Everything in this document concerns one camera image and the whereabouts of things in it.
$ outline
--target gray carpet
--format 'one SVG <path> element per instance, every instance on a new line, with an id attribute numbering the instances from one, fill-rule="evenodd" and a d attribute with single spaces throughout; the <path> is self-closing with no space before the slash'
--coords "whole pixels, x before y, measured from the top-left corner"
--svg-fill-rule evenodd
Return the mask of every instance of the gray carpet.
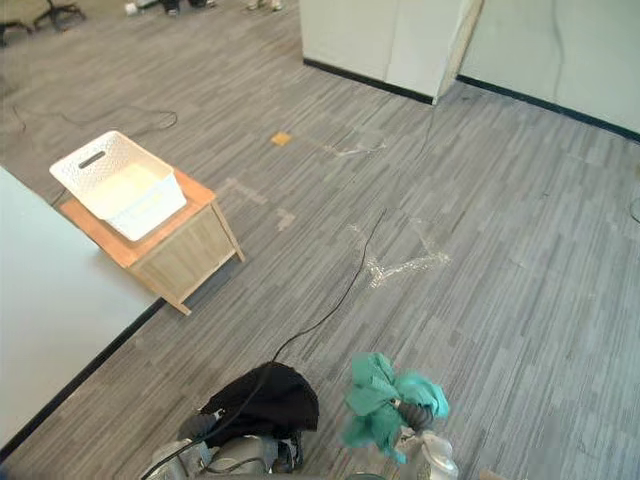
<path id="1" fill-rule="evenodd" d="M 304 67 L 295 2 L 178 19 L 80 3 L 89 20 L 64 34 L 7 38 L 2 163 L 51 201 L 57 158 L 168 121 L 105 112 L 175 110 L 136 140 L 218 191 L 248 261 L 189 318 L 155 315 L 9 457 L 16 478 L 139 476 L 185 416 L 332 307 L 384 208 L 345 304 L 283 355 L 320 398 L 304 471 L 397 475 L 340 440 L 350 358 L 381 351 L 443 385 L 462 479 L 640 478 L 639 145 L 463 84 L 433 108 Z M 97 120 L 34 113 L 53 111 Z"/>

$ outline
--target office chair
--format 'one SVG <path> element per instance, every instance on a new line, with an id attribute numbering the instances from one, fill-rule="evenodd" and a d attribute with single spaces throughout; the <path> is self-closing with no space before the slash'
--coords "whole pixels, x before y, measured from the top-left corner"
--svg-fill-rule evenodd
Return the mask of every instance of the office chair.
<path id="1" fill-rule="evenodd" d="M 49 18 L 51 20 L 53 28 L 55 28 L 59 32 L 64 31 L 64 28 L 59 21 L 60 16 L 64 14 L 68 14 L 68 17 L 78 16 L 82 20 L 87 19 L 86 15 L 82 13 L 82 10 L 80 10 L 80 8 L 75 3 L 68 3 L 66 5 L 54 5 L 52 0 L 47 0 L 47 3 L 49 4 L 49 9 L 33 21 L 33 27 L 36 30 L 40 29 L 40 26 L 38 25 L 40 22 L 42 22 L 46 18 Z"/>

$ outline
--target black cloth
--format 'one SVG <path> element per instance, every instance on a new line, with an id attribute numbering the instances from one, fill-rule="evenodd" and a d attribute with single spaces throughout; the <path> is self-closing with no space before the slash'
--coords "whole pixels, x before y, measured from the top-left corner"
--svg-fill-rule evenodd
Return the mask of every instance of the black cloth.
<path id="1" fill-rule="evenodd" d="M 209 399 L 200 410 L 211 414 L 224 409 L 229 418 L 255 389 L 264 364 L 234 380 Z M 220 446 L 242 435 L 271 435 L 292 438 L 301 430 L 318 428 L 318 397 L 305 378 L 293 368 L 271 363 L 265 384 L 228 427 L 207 440 L 209 447 Z"/>

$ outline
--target power cord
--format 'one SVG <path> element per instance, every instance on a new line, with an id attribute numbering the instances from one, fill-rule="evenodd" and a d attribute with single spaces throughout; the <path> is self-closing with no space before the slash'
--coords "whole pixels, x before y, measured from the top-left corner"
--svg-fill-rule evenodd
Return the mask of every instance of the power cord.
<path id="1" fill-rule="evenodd" d="M 18 106 L 17 105 L 12 105 L 11 109 L 13 110 L 13 114 L 16 116 L 16 118 L 18 119 L 18 121 L 21 124 L 20 134 L 24 134 L 27 131 L 27 123 L 24 121 L 24 119 L 22 118 L 22 116 L 18 112 Z M 106 112 L 103 112 L 103 113 L 101 113 L 100 115 L 98 115 L 96 117 L 89 118 L 89 119 L 86 119 L 86 120 L 74 120 L 71 117 L 68 117 L 63 112 L 36 112 L 34 110 L 29 110 L 29 109 L 24 108 L 24 107 L 20 107 L 20 109 L 23 112 L 29 113 L 29 114 L 31 114 L 33 116 L 36 116 L 36 117 L 59 117 L 59 118 L 62 118 L 65 122 L 68 122 L 71 125 L 75 125 L 76 127 L 84 127 L 84 126 L 90 125 L 92 123 L 97 122 L 98 120 L 102 120 L 103 118 L 114 114 L 118 110 L 124 110 L 124 109 L 136 110 L 136 111 L 139 111 L 139 112 L 151 113 L 151 114 L 153 114 L 153 113 L 164 113 L 164 114 L 169 115 L 169 116 L 172 117 L 171 121 L 169 122 L 168 125 L 164 125 L 164 126 L 161 126 L 161 127 L 145 127 L 145 128 L 143 128 L 141 130 L 138 130 L 136 132 L 133 132 L 133 133 L 130 133 L 129 135 L 127 135 L 129 138 L 139 137 L 141 135 L 145 135 L 145 134 L 150 133 L 150 132 L 159 132 L 159 131 L 162 131 L 162 130 L 168 130 L 168 129 L 170 129 L 171 127 L 175 126 L 178 123 L 178 114 L 176 112 L 174 112 L 173 110 L 147 109 L 147 108 L 138 107 L 136 105 L 120 105 L 118 107 L 112 108 L 111 110 L 107 110 Z M 60 199 L 62 198 L 62 196 L 65 194 L 66 191 L 67 191 L 67 189 L 63 188 L 62 191 L 56 196 L 56 198 L 54 198 L 53 201 L 49 202 L 49 205 L 55 208 L 56 204 L 60 201 Z"/>
<path id="2" fill-rule="evenodd" d="M 241 466 L 246 465 L 247 463 L 253 463 L 253 462 L 259 462 L 262 464 L 262 468 L 264 468 L 265 472 L 269 472 L 269 467 L 267 466 L 267 464 L 264 462 L 264 459 L 262 459 L 261 457 L 252 457 L 252 458 L 247 458 L 246 460 L 242 460 L 240 462 L 234 463 L 233 465 L 231 465 L 230 467 L 227 468 L 223 468 L 221 470 L 216 470 L 215 468 L 211 468 L 209 466 L 204 467 L 204 469 L 207 472 L 210 473 L 217 473 L 217 474 L 222 474 L 222 473 L 231 473 L 234 470 L 239 469 Z"/>
<path id="3" fill-rule="evenodd" d="M 356 280 L 357 280 L 358 276 L 360 275 L 360 272 L 362 272 L 362 268 L 364 267 L 364 262 L 365 262 L 365 259 L 367 257 L 367 248 L 369 247 L 369 243 L 371 242 L 371 239 L 373 238 L 373 235 L 376 232 L 376 230 L 378 229 L 378 225 L 380 225 L 380 222 L 382 221 L 382 219 L 383 219 L 384 215 L 386 214 L 386 212 L 387 212 L 386 208 L 382 210 L 382 213 L 380 213 L 380 216 L 378 217 L 378 220 L 376 221 L 375 225 L 371 229 L 371 233 L 369 234 L 369 237 L 367 238 L 367 241 L 364 244 L 364 249 L 362 251 L 362 258 L 360 259 L 360 265 L 358 266 L 358 269 L 356 270 L 355 274 L 353 275 L 353 278 L 351 279 L 351 282 L 349 282 L 349 285 L 347 286 L 346 290 L 340 296 L 340 298 L 338 299 L 338 302 L 333 306 L 333 308 L 331 310 L 329 310 L 329 312 L 324 317 L 322 317 L 319 321 L 317 321 L 311 327 L 306 328 L 304 330 L 301 330 L 300 332 L 296 333 L 295 335 L 290 337 L 288 340 L 286 340 L 282 345 L 280 345 L 278 350 L 276 350 L 276 353 L 273 356 L 273 358 L 271 358 L 271 360 L 268 363 L 264 364 L 264 366 L 262 367 L 262 375 L 260 375 L 260 378 L 256 382 L 256 386 L 254 387 L 254 389 L 247 396 L 247 398 L 240 405 L 240 407 L 235 411 L 235 413 L 233 413 L 233 415 L 231 415 L 228 419 L 225 419 L 223 417 L 223 421 L 221 422 L 221 424 L 220 424 L 220 426 L 218 428 L 210 431 L 209 433 L 207 433 L 206 435 L 202 436 L 201 438 L 193 439 L 190 443 L 188 443 L 185 446 L 179 448 L 178 450 L 173 452 L 171 455 L 168 455 L 165 458 L 163 458 L 162 460 L 160 460 L 159 462 L 157 462 L 150 469 L 148 469 L 145 472 L 145 474 L 142 475 L 142 477 L 140 477 L 140 480 L 146 480 L 147 478 L 149 478 L 153 474 L 153 472 L 155 472 L 162 465 L 164 465 L 165 463 L 169 462 L 170 460 L 172 460 L 173 458 L 177 457 L 178 455 L 182 454 L 183 452 L 187 451 L 193 445 L 198 444 L 200 442 L 203 442 L 203 441 L 205 441 L 205 440 L 207 440 L 207 439 L 209 439 L 209 438 L 211 438 L 211 437 L 213 437 L 215 435 L 218 435 L 222 430 L 227 428 L 236 418 L 238 418 L 240 413 L 242 413 L 242 411 L 246 408 L 246 406 L 249 405 L 249 402 L 251 402 L 253 397 L 255 397 L 255 395 L 258 393 L 258 391 L 260 391 L 260 389 L 264 386 L 264 384 L 265 384 L 265 382 L 266 382 L 266 380 L 267 380 L 267 378 L 269 376 L 269 372 L 271 370 L 271 367 L 273 366 L 273 363 L 277 360 L 278 356 L 287 347 L 287 345 L 289 345 L 291 342 L 293 342 L 297 338 L 300 338 L 301 336 L 306 335 L 307 333 L 312 332 L 316 328 L 320 327 L 324 322 L 326 322 L 340 308 L 340 306 L 344 303 L 345 299 L 349 295 L 349 292 L 351 291 L 351 288 L 356 283 Z"/>

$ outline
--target teal cloth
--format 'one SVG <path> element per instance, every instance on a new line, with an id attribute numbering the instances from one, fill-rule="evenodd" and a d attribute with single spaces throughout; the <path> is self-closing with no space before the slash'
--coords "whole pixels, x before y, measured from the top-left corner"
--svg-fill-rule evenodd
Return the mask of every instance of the teal cloth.
<path id="1" fill-rule="evenodd" d="M 442 387 L 415 372 L 396 376 L 389 360 L 381 353 L 356 355 L 351 363 L 353 386 L 347 405 L 354 413 L 343 439 L 350 447 L 375 443 L 387 456 L 406 463 L 405 455 L 393 447 L 400 427 L 407 423 L 390 401 L 430 407 L 434 417 L 446 417 L 449 404 Z"/>

